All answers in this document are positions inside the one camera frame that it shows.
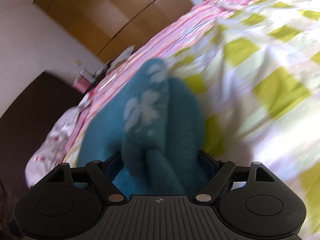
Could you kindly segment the teal knit sweater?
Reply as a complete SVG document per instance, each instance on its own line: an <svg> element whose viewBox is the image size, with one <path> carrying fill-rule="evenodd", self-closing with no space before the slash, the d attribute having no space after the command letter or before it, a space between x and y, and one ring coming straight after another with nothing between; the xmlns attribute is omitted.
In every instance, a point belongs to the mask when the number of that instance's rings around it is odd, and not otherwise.
<svg viewBox="0 0 320 240"><path fill-rule="evenodd" d="M113 182L125 196L193 196L208 182L197 159L203 143L196 96L154 58L92 119L76 164L120 153L123 168Z"/></svg>

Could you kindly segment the white pillow with pink dots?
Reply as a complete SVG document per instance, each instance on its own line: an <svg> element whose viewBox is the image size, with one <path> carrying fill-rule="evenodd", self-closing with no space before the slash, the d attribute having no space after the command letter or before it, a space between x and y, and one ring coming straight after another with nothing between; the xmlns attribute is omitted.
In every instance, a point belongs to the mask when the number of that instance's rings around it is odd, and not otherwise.
<svg viewBox="0 0 320 240"><path fill-rule="evenodd" d="M80 131L80 122L88 114L87 107L91 99L88 95L80 103L68 109L52 127L44 143L33 154L25 168L25 181L31 188L37 184L57 164L61 163L67 148L71 146L69 139L74 139Z"/></svg>

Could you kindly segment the pink storage box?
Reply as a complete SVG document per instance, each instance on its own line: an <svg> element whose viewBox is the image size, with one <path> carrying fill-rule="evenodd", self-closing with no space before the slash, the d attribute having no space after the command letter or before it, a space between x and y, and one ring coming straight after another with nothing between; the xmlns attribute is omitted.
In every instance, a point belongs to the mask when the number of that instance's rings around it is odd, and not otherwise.
<svg viewBox="0 0 320 240"><path fill-rule="evenodd" d="M93 84L94 77L85 69L83 69L79 76L73 82L73 88L84 94Z"/></svg>

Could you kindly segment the dark wooden headboard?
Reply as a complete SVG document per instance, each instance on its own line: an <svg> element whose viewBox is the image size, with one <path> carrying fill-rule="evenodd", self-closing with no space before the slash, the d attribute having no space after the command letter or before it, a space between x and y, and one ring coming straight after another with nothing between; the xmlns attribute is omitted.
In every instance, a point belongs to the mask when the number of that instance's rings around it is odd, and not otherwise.
<svg viewBox="0 0 320 240"><path fill-rule="evenodd" d="M41 73L1 116L1 239L17 239L13 209L28 192L24 169L56 121L83 95L47 72Z"/></svg>

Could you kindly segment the dark nightstand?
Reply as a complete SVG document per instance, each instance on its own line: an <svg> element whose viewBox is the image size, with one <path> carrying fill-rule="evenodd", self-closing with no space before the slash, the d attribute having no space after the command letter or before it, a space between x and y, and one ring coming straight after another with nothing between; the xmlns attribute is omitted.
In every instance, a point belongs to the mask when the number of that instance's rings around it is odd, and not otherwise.
<svg viewBox="0 0 320 240"><path fill-rule="evenodd" d="M97 81L99 79L103 79L107 73L107 71L111 68L112 63L114 62L114 60L109 60L108 62L106 62L103 67L99 70L97 70L94 74L93 74L93 81Z"/></svg>

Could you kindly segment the pink and green checked bedspread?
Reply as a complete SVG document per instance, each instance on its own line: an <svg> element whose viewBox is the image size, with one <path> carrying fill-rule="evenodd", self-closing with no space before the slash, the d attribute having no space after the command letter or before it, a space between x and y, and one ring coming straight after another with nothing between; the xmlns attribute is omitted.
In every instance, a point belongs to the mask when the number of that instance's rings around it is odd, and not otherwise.
<svg viewBox="0 0 320 240"><path fill-rule="evenodd" d="M319 0L231 9L169 68L201 103L206 152L263 162L306 202L303 239L319 239Z"/></svg>

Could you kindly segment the wooden wardrobe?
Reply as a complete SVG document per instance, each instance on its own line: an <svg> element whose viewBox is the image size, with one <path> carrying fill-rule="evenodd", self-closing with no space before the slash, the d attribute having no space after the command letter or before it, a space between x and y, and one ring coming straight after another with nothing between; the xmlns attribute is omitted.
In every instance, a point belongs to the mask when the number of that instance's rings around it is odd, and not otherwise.
<svg viewBox="0 0 320 240"><path fill-rule="evenodd" d="M139 49L192 8L190 0L34 0L101 61Z"/></svg>

